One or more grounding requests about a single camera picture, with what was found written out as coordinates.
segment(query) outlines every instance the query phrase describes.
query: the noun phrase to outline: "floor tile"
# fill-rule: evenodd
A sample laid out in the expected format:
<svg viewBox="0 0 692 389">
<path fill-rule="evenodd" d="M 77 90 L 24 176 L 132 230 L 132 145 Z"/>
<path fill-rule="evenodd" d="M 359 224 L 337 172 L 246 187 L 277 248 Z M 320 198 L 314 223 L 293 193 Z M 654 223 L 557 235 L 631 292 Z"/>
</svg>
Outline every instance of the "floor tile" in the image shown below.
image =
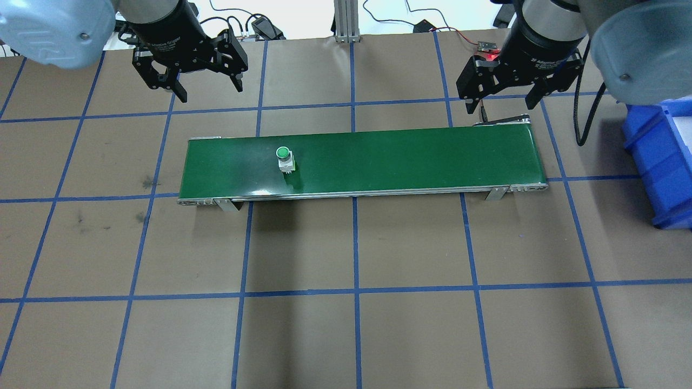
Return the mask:
<svg viewBox="0 0 692 389">
<path fill-rule="evenodd" d="M 481 292 L 497 389 L 616 388 L 591 288 Z"/>
<path fill-rule="evenodd" d="M 106 53 L 87 115 L 166 112 L 171 93 L 150 89 L 132 66 L 132 50 Z"/>
<path fill-rule="evenodd" d="M 10 335 L 18 306 L 19 304 L 13 302 L 0 304 L 0 347 L 2 350 L 5 350 L 7 337 Z"/>
<path fill-rule="evenodd" d="M 354 49 L 356 101 L 444 97 L 432 34 L 365 35 Z"/>
<path fill-rule="evenodd" d="M 364 388 L 485 388 L 473 292 L 361 294 Z"/>
<path fill-rule="evenodd" d="M 178 192 L 188 152 L 188 140 L 197 136 L 240 138 L 255 136 L 257 112 L 173 115 L 158 173 L 159 193 Z"/>
<path fill-rule="evenodd" d="M 553 143 L 550 140 L 548 126 L 545 124 L 543 111 L 540 108 L 528 110 L 526 102 L 523 98 L 503 98 L 492 99 L 484 102 L 485 109 L 488 114 L 488 120 L 499 120 L 529 114 L 531 118 L 531 129 L 534 133 L 534 139 L 538 146 L 540 160 L 543 162 L 543 169 L 546 177 L 559 177 L 560 167 L 557 158 L 555 158 L 555 150 Z M 478 111 L 473 115 L 466 113 L 465 105 L 462 101 L 452 102 L 452 115 L 454 117 L 454 126 L 474 125 L 480 121 Z"/>
<path fill-rule="evenodd" d="M 638 179 L 571 182 L 597 280 L 692 277 L 689 230 L 659 230 Z"/>
<path fill-rule="evenodd" d="M 262 136 L 334 132 L 351 132 L 351 107 L 262 111 Z"/>
<path fill-rule="evenodd" d="M 241 212 L 154 202 L 137 294 L 240 291 L 248 206 Z"/>
<path fill-rule="evenodd" d="M 50 210 L 51 203 L 0 204 L 0 298 L 24 293 Z"/>
<path fill-rule="evenodd" d="M 29 296 L 127 295 L 147 200 L 58 203 Z"/>
<path fill-rule="evenodd" d="M 348 44 L 333 37 L 269 42 L 264 106 L 349 102 L 350 85 Z"/>
<path fill-rule="evenodd" d="M 351 199 L 258 201 L 248 291 L 352 288 Z"/>
<path fill-rule="evenodd" d="M 230 388 L 238 299 L 132 303 L 117 389 Z"/>
<path fill-rule="evenodd" d="M 579 100 L 581 130 L 586 124 L 593 97 L 582 96 Z M 617 104 L 612 96 L 603 97 L 591 133 L 583 147 L 579 147 L 574 139 L 573 104 L 573 98 L 570 96 L 545 99 L 567 175 L 574 177 L 636 174 L 637 167 L 623 148 L 625 138 L 622 134 L 622 124 L 627 116 L 625 104 Z"/>
<path fill-rule="evenodd" d="M 355 388 L 353 299 L 245 299 L 238 389 Z"/>
<path fill-rule="evenodd" d="M 3 119 L 81 116 L 97 67 L 69 70 L 27 60 Z"/>
<path fill-rule="evenodd" d="M 467 194 L 466 206 L 479 283 L 589 280 L 562 183 L 499 201 Z"/>
<path fill-rule="evenodd" d="M 458 194 L 358 199 L 361 287 L 471 283 Z"/>
<path fill-rule="evenodd" d="M 0 198 L 53 197 L 78 122 L 0 124 Z"/>
<path fill-rule="evenodd" d="M 0 386 L 108 388 L 125 305 L 125 301 L 25 305 Z"/>
<path fill-rule="evenodd" d="M 625 385 L 686 389 L 692 382 L 692 285 L 600 288 Z"/>
<path fill-rule="evenodd" d="M 23 58 L 21 57 L 3 58 L 0 60 L 2 61 L 2 66 L 0 66 L 0 80 L 2 81 L 0 82 L 0 109 L 2 109 L 10 93 L 12 83 L 15 81 L 15 77 L 17 77 L 22 60 Z"/>
<path fill-rule="evenodd" d="M 449 127 L 444 102 L 361 105 L 356 108 L 356 131 Z"/>
<path fill-rule="evenodd" d="M 243 91 L 238 92 L 227 75 L 212 71 L 195 71 L 180 75 L 180 83 L 188 91 L 188 102 L 176 99 L 173 110 L 222 109 L 256 107 L 260 96 L 262 53 L 264 42 L 241 44 L 248 55 L 248 70 L 243 72 Z"/>
<path fill-rule="evenodd" d="M 148 195 L 165 116 L 84 121 L 62 196 Z"/>
</svg>

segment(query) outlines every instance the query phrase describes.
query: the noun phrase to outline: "black cable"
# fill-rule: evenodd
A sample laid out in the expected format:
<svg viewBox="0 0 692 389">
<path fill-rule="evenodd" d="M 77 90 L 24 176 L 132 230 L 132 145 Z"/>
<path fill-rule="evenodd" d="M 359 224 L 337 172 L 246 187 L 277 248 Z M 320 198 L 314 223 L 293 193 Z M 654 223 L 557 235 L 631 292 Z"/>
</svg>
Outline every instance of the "black cable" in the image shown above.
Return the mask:
<svg viewBox="0 0 692 389">
<path fill-rule="evenodd" d="M 374 21 L 378 21 L 378 22 L 380 22 L 380 23 L 384 23 L 384 22 L 386 22 L 386 21 L 400 21 L 401 23 L 406 23 L 406 24 L 410 24 L 411 26 L 415 26 L 415 24 L 411 23 L 410 21 L 401 20 L 401 19 L 377 19 L 377 18 L 372 14 L 372 12 L 370 12 L 370 10 L 368 10 L 368 9 L 365 7 L 365 4 L 367 4 L 368 1 L 369 1 L 369 0 L 365 0 L 365 1 L 363 2 L 363 9 L 370 15 L 370 17 L 371 17 Z"/>
<path fill-rule="evenodd" d="M 409 5 L 408 0 L 404 0 L 406 2 L 406 8 L 408 8 L 408 12 L 414 13 L 418 11 L 437 11 L 439 13 L 439 16 L 442 17 L 442 21 L 444 22 L 445 27 L 449 27 L 449 23 L 447 23 L 447 19 L 444 18 L 444 14 L 442 11 L 438 10 L 437 8 L 419 8 L 417 10 L 412 10 L 411 5 Z"/>
<path fill-rule="evenodd" d="M 227 17 L 227 18 L 226 18 L 226 23 L 229 23 L 229 24 L 230 24 L 230 20 L 231 20 L 231 19 L 233 19 L 233 20 L 235 20 L 235 21 L 238 22 L 238 26 L 240 27 L 240 33 L 242 34 L 242 33 L 243 33 L 243 23 L 241 23 L 240 20 L 239 20 L 238 18 L 236 18 L 235 16 L 229 16 L 229 17 Z"/>
<path fill-rule="evenodd" d="M 221 8 L 221 9 L 216 8 L 216 7 L 214 7 L 214 3 L 212 3 L 212 0 L 209 0 L 209 5 L 212 7 L 212 9 L 214 11 L 243 11 L 243 12 L 250 14 L 250 15 L 253 14 L 252 12 L 244 10 L 242 8 Z"/>
<path fill-rule="evenodd" d="M 584 146 L 586 144 L 586 139 L 589 137 L 589 131 L 591 131 L 591 124 L 594 121 L 594 117 L 596 116 L 596 110 L 599 108 L 599 103 L 601 102 L 601 98 L 603 97 L 603 94 L 606 92 L 606 84 L 605 82 L 601 84 L 601 87 L 599 88 L 599 91 L 596 93 L 596 98 L 594 99 L 593 104 L 591 104 L 591 110 L 589 110 L 589 116 L 586 119 L 586 126 L 584 127 L 584 132 L 583 134 L 579 133 L 579 89 L 581 88 L 581 76 L 584 74 L 584 68 L 586 67 L 586 58 L 589 56 L 589 50 L 591 49 L 591 39 L 589 39 L 589 42 L 586 44 L 586 48 L 584 49 L 584 66 L 581 68 L 581 71 L 579 72 L 579 75 L 576 77 L 576 88 L 574 89 L 574 112 L 572 115 L 572 119 L 574 120 L 574 137 L 576 138 L 576 144 L 579 145 L 579 147 Z"/>
<path fill-rule="evenodd" d="M 210 20 L 214 20 L 214 19 L 223 20 L 224 22 L 226 22 L 226 24 L 228 24 L 228 27 L 230 28 L 230 22 L 227 19 L 224 19 L 223 17 L 220 17 L 220 16 L 208 17 L 208 18 L 204 19 L 203 21 L 200 21 L 199 24 L 205 24 L 206 22 L 208 22 Z"/>
</svg>

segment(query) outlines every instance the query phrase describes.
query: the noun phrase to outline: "blue storage bin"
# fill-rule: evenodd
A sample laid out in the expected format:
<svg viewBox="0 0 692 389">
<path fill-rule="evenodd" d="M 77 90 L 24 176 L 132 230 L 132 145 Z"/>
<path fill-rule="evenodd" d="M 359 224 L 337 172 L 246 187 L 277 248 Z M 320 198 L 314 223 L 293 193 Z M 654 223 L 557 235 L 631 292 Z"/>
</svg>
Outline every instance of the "blue storage bin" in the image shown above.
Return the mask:
<svg viewBox="0 0 692 389">
<path fill-rule="evenodd" d="M 627 106 L 625 149 L 635 159 L 658 228 L 692 228 L 692 97 Z M 686 122 L 678 128 L 675 121 Z"/>
</svg>

